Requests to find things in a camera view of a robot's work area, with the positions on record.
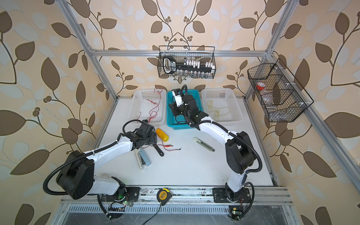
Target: yellow string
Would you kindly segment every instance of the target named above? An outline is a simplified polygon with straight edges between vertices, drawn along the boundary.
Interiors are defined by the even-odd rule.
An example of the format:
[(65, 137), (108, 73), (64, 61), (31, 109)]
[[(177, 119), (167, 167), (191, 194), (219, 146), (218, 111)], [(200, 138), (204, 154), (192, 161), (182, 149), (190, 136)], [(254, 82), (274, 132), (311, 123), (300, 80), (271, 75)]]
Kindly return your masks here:
[[(215, 118), (214, 118), (215, 121), (219, 120), (219, 119), (220, 119), (220, 116), (225, 116), (225, 115), (227, 115), (227, 114), (230, 113), (230, 108), (227, 107), (227, 106), (222, 107), (222, 108), (213, 107), (213, 106), (212, 106), (212, 100), (208, 101), (208, 102), (206, 103), (206, 105), (208, 106), (208, 112), (214, 112), (214, 113), (215, 113)], [(224, 109), (224, 108), (228, 108), (228, 109), (229, 109), (228, 113), (227, 113), (227, 114), (220, 114), (220, 110), (219, 110), (219, 109)]]

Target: teal basket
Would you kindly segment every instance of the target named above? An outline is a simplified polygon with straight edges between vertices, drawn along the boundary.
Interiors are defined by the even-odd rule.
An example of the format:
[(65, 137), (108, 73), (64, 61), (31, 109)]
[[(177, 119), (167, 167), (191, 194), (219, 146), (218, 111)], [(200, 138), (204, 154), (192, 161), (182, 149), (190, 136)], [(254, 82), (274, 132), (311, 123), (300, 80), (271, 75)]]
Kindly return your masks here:
[[(201, 106), (201, 100), (200, 100), (200, 94), (198, 90), (195, 89), (188, 89), (188, 95), (192, 95), (196, 101), (196, 105), (199, 108), (200, 111), (202, 111), (202, 106)], [(190, 127), (187, 124), (177, 124), (177, 121), (185, 121), (184, 116), (183, 115), (179, 115), (176, 117), (177, 121), (175, 120), (175, 116), (172, 113), (169, 104), (175, 102), (175, 98), (172, 95), (172, 92), (169, 91), (166, 95), (166, 102), (167, 102), (167, 111), (166, 111), (166, 115), (167, 115), (167, 125), (171, 128), (173, 128), (174, 130), (181, 130), (181, 129), (189, 129), (189, 128), (193, 128)]]

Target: white tabletop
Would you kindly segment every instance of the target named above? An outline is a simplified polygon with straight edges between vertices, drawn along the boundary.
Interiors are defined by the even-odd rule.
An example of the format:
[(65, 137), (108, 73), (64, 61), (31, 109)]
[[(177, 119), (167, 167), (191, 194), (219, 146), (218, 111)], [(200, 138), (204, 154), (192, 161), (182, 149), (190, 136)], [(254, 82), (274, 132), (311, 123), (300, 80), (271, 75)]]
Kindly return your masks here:
[[(238, 102), (243, 115), (242, 120), (230, 125), (223, 123), (223, 125), (237, 132), (245, 131), (262, 159), (262, 170), (257, 173), (250, 173), (247, 181), (252, 182), (255, 186), (273, 186), (243, 99), (238, 99)], [(127, 122), (130, 104), (131, 99), (119, 99), (100, 146), (113, 142), (118, 134), (122, 132), (122, 126)], [(139, 123), (130, 123), (126, 126), (126, 131), (133, 131), (139, 126)], [(173, 130), (167, 126), (166, 120), (164, 123), (154, 126), (162, 129), (169, 136), (166, 144), (172, 144), (174, 148), (181, 148), (181, 150), (168, 152), (160, 146), (160, 149), (164, 152), (164, 156), (161, 157), (155, 148), (146, 148), (145, 152), (151, 161), (151, 165), (143, 170), (140, 170), (135, 153), (131, 151), (104, 164), (95, 171), (95, 174), (109, 177), (115, 176), (126, 185), (225, 185), (231, 169), (226, 162), (225, 147), (217, 140), (195, 128)], [(211, 152), (196, 143), (193, 137), (198, 137), (212, 146), (215, 152)], [(258, 162), (256, 160), (251, 168), (257, 167)]]

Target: black rack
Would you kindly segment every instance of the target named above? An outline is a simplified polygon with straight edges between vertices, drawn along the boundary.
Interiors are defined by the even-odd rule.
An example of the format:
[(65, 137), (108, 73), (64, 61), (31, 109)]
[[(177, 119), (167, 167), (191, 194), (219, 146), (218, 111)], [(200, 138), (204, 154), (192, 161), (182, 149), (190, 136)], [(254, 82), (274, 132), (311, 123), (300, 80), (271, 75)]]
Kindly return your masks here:
[[(285, 77), (281, 70), (283, 65), (277, 60), (275, 63), (263, 63), (248, 69), (250, 84), (269, 122), (293, 122), (314, 102), (290, 70), (294, 80), (289, 81)], [(303, 99), (295, 86), (300, 91), (304, 90), (311, 100)]]
[[(216, 72), (214, 51), (215, 47), (211, 46), (159, 46), (159, 77), (213, 79)], [(164, 59), (176, 63), (164, 66)]]

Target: black mounting plate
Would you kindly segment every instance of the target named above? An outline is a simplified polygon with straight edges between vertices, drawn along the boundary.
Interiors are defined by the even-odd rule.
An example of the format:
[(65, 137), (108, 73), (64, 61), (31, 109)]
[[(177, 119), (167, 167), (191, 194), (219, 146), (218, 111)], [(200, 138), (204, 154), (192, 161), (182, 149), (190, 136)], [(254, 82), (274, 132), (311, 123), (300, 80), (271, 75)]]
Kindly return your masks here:
[[(128, 202), (136, 202), (139, 198), (140, 194), (140, 187), (125, 187), (127, 193), (129, 194), (129, 198), (127, 199)], [(114, 202), (115, 200), (118, 201), (118, 197), (114, 195), (105, 195), (107, 202)]]
[[(231, 203), (226, 198), (225, 188), (213, 188), (212, 189), (212, 194), (214, 196), (214, 202), (215, 203)], [(244, 188), (243, 192), (240, 195), (243, 198), (243, 203), (250, 203), (251, 198), (250, 198), (249, 189)]]

